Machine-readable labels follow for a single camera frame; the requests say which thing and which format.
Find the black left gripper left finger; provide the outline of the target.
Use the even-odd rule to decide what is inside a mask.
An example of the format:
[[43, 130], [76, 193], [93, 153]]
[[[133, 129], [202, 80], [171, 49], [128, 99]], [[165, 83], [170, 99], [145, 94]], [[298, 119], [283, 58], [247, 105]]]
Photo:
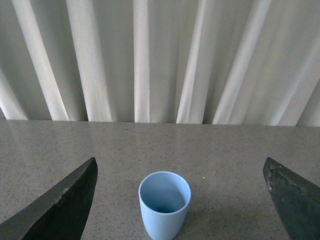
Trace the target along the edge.
[[1, 223], [2, 240], [79, 240], [91, 210], [98, 178], [94, 157], [30, 205]]

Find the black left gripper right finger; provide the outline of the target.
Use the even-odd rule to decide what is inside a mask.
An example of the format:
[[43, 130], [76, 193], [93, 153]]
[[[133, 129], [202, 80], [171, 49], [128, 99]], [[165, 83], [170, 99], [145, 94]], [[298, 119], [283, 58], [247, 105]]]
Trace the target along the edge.
[[320, 238], [320, 187], [268, 157], [263, 176], [291, 240]]

